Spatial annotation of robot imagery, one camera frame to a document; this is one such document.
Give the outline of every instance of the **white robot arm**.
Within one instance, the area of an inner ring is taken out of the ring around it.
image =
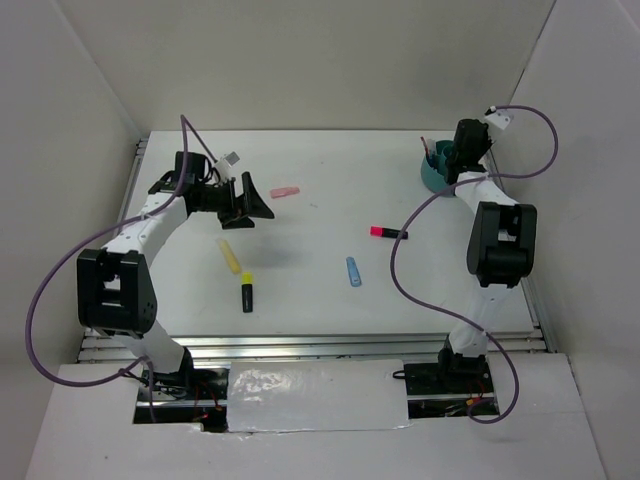
[[[447,159],[447,183],[484,180],[461,185],[455,195],[475,214],[467,268],[478,283],[471,292],[466,317],[491,332],[504,300],[533,268],[537,212],[507,196],[488,177],[480,160],[509,126],[508,111],[489,110],[484,122],[461,120],[452,154]],[[439,355],[445,376],[475,377],[486,366],[488,339],[463,322],[451,331]]]
[[[136,357],[154,365],[157,381],[188,387],[193,375],[189,350],[176,343],[156,320],[158,302],[149,268],[171,234],[193,212],[217,212],[223,229],[253,228],[250,217],[274,218],[262,201],[248,172],[242,174],[243,193],[236,197],[229,162],[215,167],[200,154],[187,156],[186,181],[179,194],[161,212],[146,215],[164,204],[177,187],[183,153],[176,153],[175,169],[149,190],[138,216],[103,248],[85,249],[77,259],[78,317],[84,326],[113,337]],[[207,183],[216,177],[213,184]]]

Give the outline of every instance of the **white table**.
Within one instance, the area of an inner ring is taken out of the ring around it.
[[[507,405],[509,368],[500,356],[489,361],[498,402]],[[485,426],[458,417],[414,420],[399,430],[212,434],[195,424],[134,425],[133,380],[56,385],[27,479],[604,480],[567,358],[515,354],[513,361],[518,405],[505,421]],[[64,365],[60,375],[89,380],[117,368]]]
[[[221,230],[215,214],[196,213],[151,268],[158,320],[174,336],[445,334],[455,321],[418,307],[394,288],[393,240],[369,236],[371,225],[400,228],[430,192],[420,179],[420,136],[452,132],[204,132],[220,156],[236,151],[240,178],[251,172],[275,220],[253,230]],[[182,149],[180,132],[153,132],[128,215]],[[203,152],[190,137],[190,150]],[[300,194],[272,200],[272,188]],[[465,264],[473,214],[458,199],[439,199],[410,227],[398,256],[401,283],[418,297],[459,312],[476,282]],[[240,279],[218,250],[226,238],[254,275],[254,312],[242,313]],[[345,258],[356,259],[362,286],[349,284]],[[533,330],[520,288],[500,312],[497,332]]]

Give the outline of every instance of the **teal cup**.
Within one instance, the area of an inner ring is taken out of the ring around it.
[[[447,166],[445,162],[449,155],[451,155],[451,149],[453,147],[452,140],[440,140],[436,142],[436,154],[431,158],[431,165],[425,155],[420,166],[420,176],[422,177],[422,183],[431,190],[433,193],[439,192],[448,184],[444,180],[444,176],[447,172]],[[447,193],[444,196],[453,197],[453,192]]]

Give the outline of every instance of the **yellow highlighter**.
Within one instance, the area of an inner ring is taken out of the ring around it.
[[[231,245],[229,245],[229,242],[227,242],[224,238],[218,238],[216,240],[216,243],[218,244],[218,247],[220,248],[220,251],[224,256],[224,259],[227,261],[227,265],[229,265],[229,269],[231,270],[231,272],[234,275],[239,274],[242,271],[242,268],[240,267],[240,262],[238,262],[238,259],[233,254],[233,250],[231,250]]]
[[[242,311],[253,312],[253,275],[251,272],[242,274]]]

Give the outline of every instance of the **wire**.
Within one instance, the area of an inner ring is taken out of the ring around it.
[[[491,333],[487,332],[484,328],[482,328],[480,325],[478,325],[473,320],[470,320],[469,318],[465,317],[464,315],[456,313],[456,312],[454,312],[452,310],[448,310],[448,309],[440,307],[438,305],[433,305],[431,303],[424,302],[424,301],[418,299],[417,297],[414,297],[409,292],[407,292],[402,287],[402,285],[400,285],[400,282],[398,281],[398,276],[397,276],[397,273],[396,273],[396,258],[397,258],[397,255],[398,255],[398,248],[400,247],[400,240],[402,239],[402,236],[404,235],[404,233],[407,231],[407,229],[413,223],[413,221],[418,217],[418,215],[420,215],[422,213],[422,211],[425,208],[427,208],[429,205],[431,205],[437,198],[439,198],[439,197],[441,197],[443,195],[446,195],[448,193],[454,193],[455,189],[458,188],[458,187],[461,187],[463,185],[469,185],[471,183],[482,182],[482,181],[486,180],[487,178],[511,178],[511,179],[517,179],[517,180],[533,178],[533,177],[541,175],[542,173],[544,173],[547,170],[549,170],[549,168],[551,168],[551,166],[556,161],[556,157],[558,156],[558,147],[559,147],[558,132],[556,131],[556,127],[553,125],[553,122],[551,121],[551,119],[548,116],[546,116],[544,113],[542,113],[537,108],[529,107],[529,106],[526,106],[526,105],[500,105],[500,106],[496,106],[496,107],[493,107],[493,108],[495,110],[506,110],[506,109],[509,109],[509,110],[526,110],[528,112],[535,113],[540,118],[542,118],[547,123],[547,125],[549,126],[549,129],[551,130],[551,134],[553,135],[553,153],[551,154],[551,158],[549,159],[549,161],[542,168],[540,168],[539,170],[536,170],[535,172],[532,172],[532,173],[527,173],[527,174],[523,174],[523,175],[509,174],[509,173],[493,173],[493,174],[489,174],[489,175],[487,175],[485,177],[472,178],[472,179],[462,180],[460,182],[456,182],[456,183],[454,183],[452,185],[448,185],[445,188],[443,188],[442,190],[434,193],[422,205],[420,205],[416,209],[415,212],[413,212],[409,216],[409,218],[407,219],[405,224],[400,229],[400,233],[396,237],[396,240],[395,240],[395,242],[393,244],[393,248],[391,249],[391,258],[390,258],[390,261],[389,261],[389,268],[390,268],[390,271],[391,271],[391,279],[393,280],[393,284],[396,286],[398,291],[405,298],[407,298],[408,300],[412,301],[416,305],[420,305],[420,306],[428,308],[430,310],[434,310],[436,312],[440,312],[440,313],[444,313],[445,315],[449,315],[449,316],[451,316],[453,318],[457,318],[458,320],[461,320],[461,321],[465,322],[467,325],[470,325],[471,327],[475,328],[479,332],[484,333],[484,335],[486,335],[486,337],[496,346],[498,351],[502,354],[502,356],[504,357],[505,361],[507,362],[507,365],[509,366],[509,369],[511,370],[511,373],[513,375],[513,383],[514,383],[514,392],[513,392],[513,398],[511,399],[511,403],[509,404],[509,406],[506,408],[506,410],[503,413],[501,413],[500,415],[498,415],[495,418],[491,418],[491,419],[488,419],[488,420],[483,420],[483,419],[476,418],[473,415],[473,410],[479,405],[483,405],[483,404],[487,404],[487,403],[493,402],[493,398],[491,398],[491,399],[488,399],[488,398],[487,399],[483,399],[483,400],[475,402],[473,405],[469,406],[469,408],[467,409],[467,416],[471,420],[473,420],[474,422],[481,423],[481,424],[498,423],[499,421],[501,421],[501,420],[505,419],[506,417],[508,417],[509,414],[515,408],[516,403],[518,403],[518,398],[520,396],[520,379],[518,377],[518,372],[516,371],[516,367],[513,364],[513,361],[511,360],[511,357],[509,356],[507,351],[504,349],[504,347],[500,344],[500,342],[498,342],[498,340]]]
[[[180,194],[180,192],[182,190],[182,186],[184,184],[185,177],[186,177],[186,171],[187,171],[187,153],[189,151],[189,142],[188,142],[188,136],[187,136],[187,129],[191,130],[193,135],[200,142],[200,144],[205,149],[205,151],[209,154],[210,158],[212,158],[215,161],[217,161],[215,159],[215,157],[213,156],[213,154],[211,153],[211,151],[209,150],[209,147],[207,147],[207,145],[204,143],[204,141],[202,140],[202,138],[200,137],[200,135],[198,134],[196,129],[193,127],[191,122],[189,122],[189,120],[187,120],[187,118],[184,115],[180,115],[180,126],[181,126],[181,129],[182,129],[182,143],[183,143],[183,148],[184,148],[183,157],[182,157],[182,168],[180,170],[180,177],[178,179],[178,184],[176,186],[176,189],[171,194],[171,196],[162,205],[160,205],[159,207],[157,207],[157,208],[153,209],[152,211],[146,213],[144,216],[138,215],[138,216],[135,216],[135,217],[127,218],[126,220],[122,220],[121,222],[118,222],[115,225],[112,225],[111,227],[108,227],[108,228],[105,228],[103,230],[100,230],[99,232],[96,232],[93,235],[90,235],[89,237],[85,238],[80,243],[78,243],[76,246],[72,247],[71,250],[69,250],[67,253],[65,253],[62,256],[62,258],[60,258],[60,260],[58,260],[58,262],[51,268],[49,273],[47,273],[47,275],[45,275],[45,277],[42,280],[42,282],[40,283],[40,285],[38,285],[38,288],[36,289],[36,291],[35,291],[35,293],[33,295],[33,298],[31,299],[31,303],[29,305],[29,310],[27,311],[27,319],[26,319],[25,330],[24,330],[24,339],[25,339],[25,346],[26,346],[26,349],[27,349],[27,356],[29,357],[29,360],[31,361],[31,364],[35,367],[35,369],[43,377],[47,378],[48,380],[50,380],[50,381],[52,381],[52,382],[54,382],[54,383],[56,383],[58,385],[63,385],[63,386],[66,386],[66,387],[79,387],[79,388],[82,388],[82,387],[95,387],[95,386],[98,386],[98,385],[104,385],[105,383],[109,383],[109,382],[111,382],[113,380],[116,380],[117,378],[120,378],[120,377],[126,375],[127,373],[131,373],[131,371],[138,364],[140,364],[141,362],[146,363],[147,368],[149,370],[149,406],[150,406],[150,411],[151,411],[151,418],[152,418],[153,421],[155,421],[155,416],[153,414],[153,406],[152,406],[152,403],[153,403],[153,364],[151,363],[151,361],[147,357],[140,357],[140,358],[136,359],[133,363],[131,363],[129,366],[118,370],[117,373],[114,373],[113,375],[109,375],[108,377],[105,377],[105,378],[101,378],[99,380],[90,380],[90,381],[85,381],[85,382],[78,382],[78,381],[73,381],[73,380],[67,380],[67,379],[64,379],[64,378],[60,378],[57,375],[54,375],[53,373],[49,372],[46,369],[46,367],[40,362],[40,360],[38,359],[38,356],[36,355],[36,352],[35,352],[35,349],[34,349],[34,346],[33,346],[33,320],[34,320],[34,316],[35,316],[36,307],[38,306],[38,301],[40,300],[40,297],[42,297],[42,294],[44,293],[44,290],[47,288],[47,286],[49,285],[49,283],[51,282],[53,277],[56,275],[56,273],[58,273],[60,268],[62,268],[62,266],[65,263],[67,263],[76,253],[78,253],[78,251],[80,251],[81,248],[84,248],[85,246],[87,246],[88,244],[93,242],[94,240],[99,239],[100,237],[106,235],[109,232],[112,232],[113,230],[117,230],[117,229],[125,227],[127,225],[131,225],[133,223],[139,222],[143,218],[152,217],[154,215],[157,215],[158,213],[162,212],[165,208],[167,208],[171,204],[171,202],[173,202],[173,200]]]
[[[198,418],[198,398],[200,397],[200,389],[196,385],[196,396],[193,400],[193,419]]]

